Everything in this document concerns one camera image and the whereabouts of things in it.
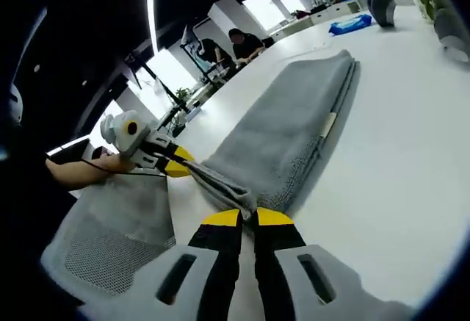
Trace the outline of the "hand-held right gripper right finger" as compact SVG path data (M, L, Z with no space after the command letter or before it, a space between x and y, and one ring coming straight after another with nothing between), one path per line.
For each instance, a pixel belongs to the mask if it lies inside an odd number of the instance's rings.
M283 213L253 215L255 274L266 320L411 320L413 310L369 294L359 274L307 245Z

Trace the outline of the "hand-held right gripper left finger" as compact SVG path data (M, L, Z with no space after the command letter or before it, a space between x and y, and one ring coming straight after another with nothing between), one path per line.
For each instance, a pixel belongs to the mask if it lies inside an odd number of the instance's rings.
M238 209L207 217L187 245L139 269L122 295L81 306L81 320L226 320L241 238Z

